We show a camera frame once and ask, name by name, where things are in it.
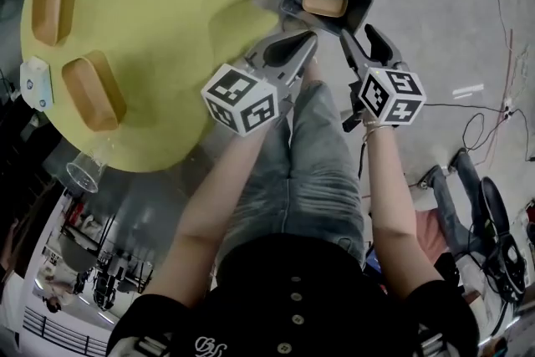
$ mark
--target black shirt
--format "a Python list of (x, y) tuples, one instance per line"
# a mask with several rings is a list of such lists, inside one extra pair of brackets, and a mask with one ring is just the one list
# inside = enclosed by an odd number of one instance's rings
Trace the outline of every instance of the black shirt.
[(400, 302), (345, 250), (316, 238), (274, 234), (243, 244), (217, 280), (194, 309), (162, 296), (136, 299), (108, 352), (123, 338), (148, 337), (180, 356), (412, 355), (424, 325), (460, 355), (477, 354), (476, 320), (455, 288), (433, 281)]

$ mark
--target floor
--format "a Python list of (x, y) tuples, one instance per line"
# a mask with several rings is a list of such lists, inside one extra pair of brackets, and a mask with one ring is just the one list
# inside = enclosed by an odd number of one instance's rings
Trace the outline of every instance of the floor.
[[(18, 11), (22, 0), (11, 0), (0, 11), (0, 67), (16, 79), (20, 63), (18, 46)], [(273, 7), (273, 0), (260, 0)], [(535, 73), (535, 0), (374, 0), (367, 23), (372, 23), (392, 39), (405, 62), (419, 74), (428, 103), (482, 105), (499, 109), (504, 99), (512, 108), (522, 109), (527, 118), (530, 137), (528, 156), (535, 155), (531, 143), (535, 130), (535, 99), (531, 96)], [(363, 32), (358, 33), (362, 40)], [(512, 49), (510, 52), (510, 35)], [(348, 84), (353, 72), (345, 63), (339, 41), (331, 34), (319, 32), (317, 53), (324, 79), (329, 83), (340, 112), (350, 107)], [(409, 184), (414, 184), (438, 163), (445, 166), (462, 146), (467, 121), (477, 112), (485, 117), (480, 143), (497, 123), (498, 113), (488, 110), (455, 107), (425, 107), (415, 122), (400, 127), (396, 133), (401, 159)], [(466, 132), (466, 144), (475, 145), (481, 130), (480, 118)], [(363, 130), (347, 135), (348, 144), (358, 161)], [(535, 195), (535, 165), (524, 162), (527, 131), (520, 113), (498, 128), (480, 149), (471, 153), (481, 176), (490, 176), (505, 200), (509, 217), (514, 219)], [(148, 175), (132, 175), (110, 170), (104, 178), (108, 185), (95, 204), (103, 210), (119, 210), (122, 246), (149, 248), (147, 254), (156, 265), (165, 256), (179, 213), (191, 188), (206, 171), (206, 162), (220, 147), (206, 144), (191, 166), (177, 166)], [(51, 171), (63, 170), (64, 162), (76, 151), (66, 141), (49, 160)], [(470, 225), (468, 200), (456, 176), (448, 179), (451, 193), (462, 221)], [(366, 167), (362, 180), (363, 210), (369, 204)], [(435, 205), (431, 192), (412, 187), (419, 209)], [(369, 224), (366, 236), (370, 238)]]

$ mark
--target table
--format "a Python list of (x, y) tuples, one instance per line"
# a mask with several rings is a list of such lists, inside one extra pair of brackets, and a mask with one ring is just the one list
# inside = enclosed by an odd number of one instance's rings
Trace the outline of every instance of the table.
[(135, 172), (165, 169), (188, 154), (212, 125), (202, 86), (278, 20), (249, 0), (76, 0), (70, 35), (49, 47), (33, 37), (31, 9), (25, 0), (23, 58), (50, 64), (54, 106), (47, 116), (71, 144), (91, 149), (94, 133), (74, 108), (61, 69), (94, 49), (104, 52), (128, 106), (112, 134), (109, 165)]

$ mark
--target gray container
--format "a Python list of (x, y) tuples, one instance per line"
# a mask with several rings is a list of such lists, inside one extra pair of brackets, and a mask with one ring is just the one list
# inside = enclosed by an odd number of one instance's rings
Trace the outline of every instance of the gray container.
[(345, 28), (355, 34), (360, 24), (366, 18), (374, 0), (348, 0), (348, 7), (345, 14), (339, 18), (325, 17), (308, 13), (303, 9), (303, 0), (281, 0), (279, 9), (292, 17), (298, 18), (314, 27), (322, 28), (328, 32), (340, 36)]

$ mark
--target jeans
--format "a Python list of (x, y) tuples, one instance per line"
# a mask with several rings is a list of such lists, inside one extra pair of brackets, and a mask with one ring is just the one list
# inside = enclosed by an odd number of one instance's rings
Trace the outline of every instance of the jeans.
[(435, 193), (439, 213), (438, 221), (441, 224), (446, 243), (455, 260), (460, 259), (468, 250), (486, 256), (482, 241), (485, 219), (479, 209), (479, 176), (476, 168), (471, 163), (470, 156), (466, 152), (460, 152), (452, 165), (459, 173), (459, 178), (471, 203), (473, 233), (459, 221), (450, 190), (446, 184), (446, 178), (442, 173), (442, 169), (436, 166), (430, 172), (428, 184)]
[(283, 120), (267, 134), (238, 202), (218, 260), (273, 233), (333, 242), (364, 261), (359, 182), (339, 112), (325, 83), (296, 100), (293, 133)]

